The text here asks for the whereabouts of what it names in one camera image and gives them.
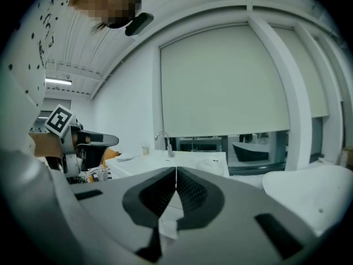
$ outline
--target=faucet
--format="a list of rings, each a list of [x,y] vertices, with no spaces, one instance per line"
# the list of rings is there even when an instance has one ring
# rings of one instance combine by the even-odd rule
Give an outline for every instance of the faucet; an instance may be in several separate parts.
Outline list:
[[[173,157],[173,149],[172,149],[172,146],[171,146],[171,144],[170,144],[169,135],[168,135],[166,132],[161,131],[161,132],[159,132],[158,134],[156,134],[156,136],[155,136],[154,139],[157,141],[160,135],[164,135],[164,137],[167,138],[167,143],[168,143],[168,144],[167,144],[168,157]]]

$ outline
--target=ceiling light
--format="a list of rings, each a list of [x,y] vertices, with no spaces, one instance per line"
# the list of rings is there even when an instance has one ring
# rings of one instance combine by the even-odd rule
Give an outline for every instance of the ceiling light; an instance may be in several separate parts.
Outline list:
[[[69,85],[69,86],[72,84],[72,81],[65,81],[65,80],[62,80],[62,79],[49,78],[49,77],[47,77],[47,78],[45,79],[45,82],[53,82],[53,83],[67,84],[67,85]]]

